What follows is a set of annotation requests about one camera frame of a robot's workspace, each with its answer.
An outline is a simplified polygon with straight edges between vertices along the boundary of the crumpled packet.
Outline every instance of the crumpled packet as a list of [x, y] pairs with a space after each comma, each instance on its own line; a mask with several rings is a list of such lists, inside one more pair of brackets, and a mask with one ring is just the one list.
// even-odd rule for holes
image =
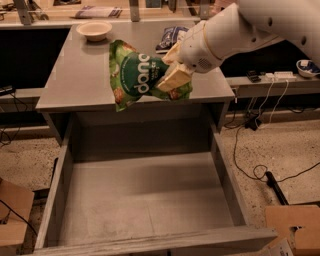
[[161, 58], [140, 53], [122, 40], [112, 42], [109, 71], [116, 111], [126, 109], [144, 95], [168, 101], [188, 99], [192, 92], [191, 82], [167, 92], [157, 88], [168, 68]]
[[172, 46], [183, 40], [188, 28], [186, 27], [169, 27], [165, 28], [161, 42], [156, 46], [156, 53], [167, 53]]

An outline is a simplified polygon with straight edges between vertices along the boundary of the gray tabletop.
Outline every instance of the gray tabletop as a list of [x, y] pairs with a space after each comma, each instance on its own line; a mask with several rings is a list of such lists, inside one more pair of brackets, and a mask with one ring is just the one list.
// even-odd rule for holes
[[[171, 26], [192, 27], [193, 21], [114, 22], [107, 39], [88, 42], [71, 27], [47, 81], [37, 110], [40, 112], [100, 110], [114, 106], [114, 96], [109, 82], [109, 43], [115, 39], [126, 41], [139, 52], [151, 56], [161, 41], [164, 28]], [[194, 74], [191, 102], [230, 101], [234, 94], [216, 68], [207, 74]], [[139, 102], [161, 102], [160, 99], [143, 96]]]

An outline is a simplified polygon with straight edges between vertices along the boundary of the speckled floor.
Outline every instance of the speckled floor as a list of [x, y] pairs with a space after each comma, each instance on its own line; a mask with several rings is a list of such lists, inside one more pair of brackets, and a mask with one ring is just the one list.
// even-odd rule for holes
[[[231, 168], [234, 170], [240, 189], [245, 198], [251, 225], [265, 226], [266, 205], [278, 205], [278, 199], [266, 183], [248, 178], [237, 165], [253, 177], [257, 165], [267, 166], [277, 180], [308, 169], [320, 162], [320, 111], [303, 113], [279, 111], [272, 116], [261, 116], [262, 126], [257, 131], [245, 128], [224, 128], [222, 131], [225, 151]], [[238, 114], [229, 126], [243, 122]], [[47, 127], [22, 129], [10, 145], [0, 148], [0, 177], [15, 184], [38, 190], [50, 185], [54, 159], [59, 147]], [[264, 169], [256, 169], [258, 175]], [[280, 183], [289, 204], [320, 201], [320, 165], [296, 178]], [[37, 200], [31, 212], [30, 222], [39, 229], [41, 213], [45, 201]], [[25, 243], [19, 253], [31, 253], [35, 236], [28, 229]]]

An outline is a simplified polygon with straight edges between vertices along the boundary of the drawer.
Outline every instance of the drawer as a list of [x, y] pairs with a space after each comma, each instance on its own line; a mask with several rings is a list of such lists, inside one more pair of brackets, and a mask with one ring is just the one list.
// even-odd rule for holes
[[276, 236], [248, 225], [207, 105], [146, 109], [71, 115], [35, 255], [225, 255]]

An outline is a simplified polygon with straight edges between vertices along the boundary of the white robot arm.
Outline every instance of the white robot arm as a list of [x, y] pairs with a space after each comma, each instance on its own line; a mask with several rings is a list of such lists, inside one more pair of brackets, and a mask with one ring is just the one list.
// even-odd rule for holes
[[191, 28], [179, 58], [206, 73], [228, 57], [288, 40], [320, 66], [320, 1], [238, 0]]

